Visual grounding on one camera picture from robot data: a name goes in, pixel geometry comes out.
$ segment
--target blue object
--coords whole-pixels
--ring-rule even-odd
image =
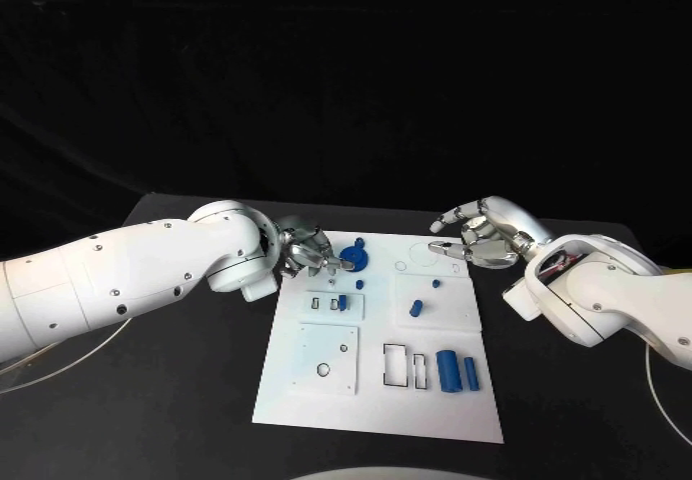
[[[457,354],[453,350],[437,352],[437,371],[440,373],[440,387],[446,393],[463,390],[462,375],[459,373]]]
[[[414,306],[411,307],[411,316],[413,317],[417,317],[420,314],[421,314],[421,311],[423,311],[423,302],[420,300],[417,300],[414,302]]]
[[[466,378],[469,379],[469,388],[477,392],[479,387],[479,377],[476,376],[476,364],[473,363],[473,357],[465,358],[465,367],[466,367]]]
[[[358,237],[352,247],[346,247],[339,254],[342,260],[354,262],[355,268],[349,272],[359,272],[368,266],[368,252],[365,251],[365,240]]]

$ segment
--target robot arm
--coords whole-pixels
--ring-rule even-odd
[[[294,223],[300,238],[248,206],[219,201],[188,221],[120,228],[5,262],[0,362],[181,301],[204,278],[217,292],[263,298],[277,291],[281,254],[292,276],[304,266],[313,274],[354,268],[332,256],[319,227]]]
[[[555,239],[531,214],[499,197],[450,212],[431,231],[465,222],[465,245],[433,242],[428,248],[486,268],[505,268],[524,256],[525,275],[503,298],[525,320],[544,314],[587,347],[626,328],[672,363],[692,369],[692,274],[663,275],[636,250],[601,235]]]

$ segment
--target white platform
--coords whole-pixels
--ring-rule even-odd
[[[503,443],[466,263],[427,252],[430,241],[457,240],[354,232],[328,232],[328,236],[336,253],[354,245],[356,237],[362,237],[369,265],[359,273],[339,272],[336,277],[330,277],[325,271],[310,278],[303,271],[293,280],[284,280],[253,421]],[[333,288],[328,283],[330,278],[336,280]],[[441,281],[437,289],[431,282],[436,278]],[[365,282],[362,290],[356,289],[356,280]],[[335,296],[364,295],[362,319],[307,312],[309,291]],[[418,318],[408,315],[413,297],[424,301]],[[354,360],[349,360],[348,352],[335,346],[315,353],[320,360],[313,356],[306,360],[302,352],[307,348],[303,347],[306,334],[302,330],[306,324],[354,327],[346,331],[358,333],[358,357],[354,355]],[[319,335],[333,337],[338,342],[343,329],[335,329],[333,332],[329,328],[317,329],[322,331]],[[385,343],[407,346],[408,388],[384,385]],[[436,362],[436,352],[440,350],[457,352],[465,385],[460,393],[450,394],[440,390]],[[427,390],[414,389],[413,355],[417,353],[426,355]],[[463,370],[466,356],[476,361],[479,392],[469,390]],[[296,372],[312,372],[312,363],[316,363],[315,368],[323,362],[338,365],[339,372],[351,375],[351,361],[356,362],[355,394],[351,394],[354,389],[339,392],[346,394],[316,393],[315,382],[329,379],[332,373],[319,377],[315,371],[309,388],[300,388],[299,382],[294,384]]]

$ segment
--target black curtain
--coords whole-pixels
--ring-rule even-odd
[[[431,211],[495,194],[691,265],[678,5],[3,5],[0,255],[117,227],[152,191]]]

